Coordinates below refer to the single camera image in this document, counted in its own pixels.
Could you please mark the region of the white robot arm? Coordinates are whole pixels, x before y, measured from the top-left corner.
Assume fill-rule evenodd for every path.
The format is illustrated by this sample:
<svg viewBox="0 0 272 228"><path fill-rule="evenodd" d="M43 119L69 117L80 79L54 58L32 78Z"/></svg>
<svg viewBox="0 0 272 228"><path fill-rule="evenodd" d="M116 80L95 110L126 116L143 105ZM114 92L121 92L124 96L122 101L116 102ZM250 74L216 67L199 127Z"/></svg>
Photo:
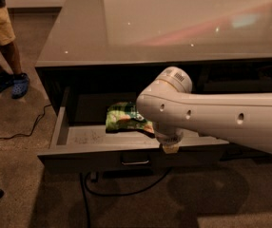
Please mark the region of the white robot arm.
<svg viewBox="0 0 272 228"><path fill-rule="evenodd" d="M272 154L272 93L194 94L189 76L170 66L136 107L163 146L177 145L187 129Z"/></svg>

